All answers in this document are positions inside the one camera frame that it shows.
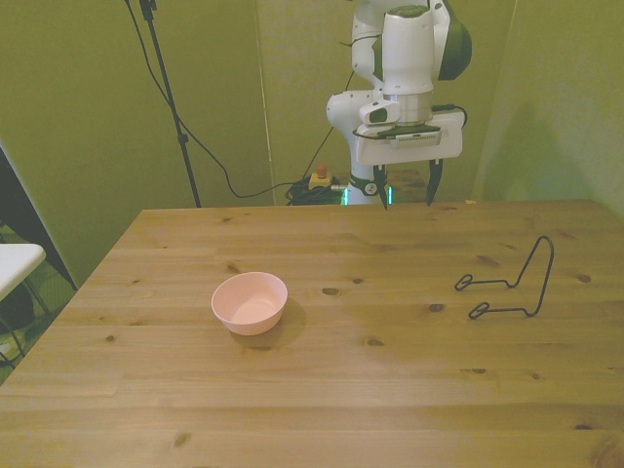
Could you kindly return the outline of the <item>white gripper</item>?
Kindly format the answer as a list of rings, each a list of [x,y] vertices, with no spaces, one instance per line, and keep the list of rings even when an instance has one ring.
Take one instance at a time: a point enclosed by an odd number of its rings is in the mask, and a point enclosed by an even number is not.
[[[353,132],[355,158],[362,166],[374,166],[373,181],[385,210],[388,209],[385,165],[389,164],[431,160],[425,202],[428,206],[434,203],[443,174],[442,159],[458,157],[462,151],[462,126],[463,113],[454,111],[435,113],[424,124],[361,125]]]

